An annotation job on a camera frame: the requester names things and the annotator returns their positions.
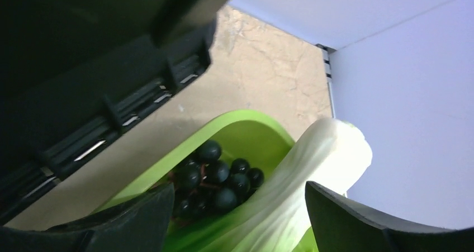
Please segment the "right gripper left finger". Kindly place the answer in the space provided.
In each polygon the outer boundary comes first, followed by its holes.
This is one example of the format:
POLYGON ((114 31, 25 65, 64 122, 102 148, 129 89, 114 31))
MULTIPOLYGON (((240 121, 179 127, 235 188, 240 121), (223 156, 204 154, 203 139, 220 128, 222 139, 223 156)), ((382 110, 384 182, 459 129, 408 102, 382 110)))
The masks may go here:
POLYGON ((173 203, 173 185, 162 184, 45 231, 2 226, 1 251, 161 251, 173 203))

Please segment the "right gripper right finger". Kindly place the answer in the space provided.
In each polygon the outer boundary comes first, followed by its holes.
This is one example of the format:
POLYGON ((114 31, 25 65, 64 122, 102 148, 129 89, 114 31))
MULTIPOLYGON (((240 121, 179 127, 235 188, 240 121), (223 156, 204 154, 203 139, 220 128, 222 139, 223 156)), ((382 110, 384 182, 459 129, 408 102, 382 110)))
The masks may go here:
POLYGON ((408 221, 308 181, 305 200, 319 251, 473 251, 473 228, 408 221))

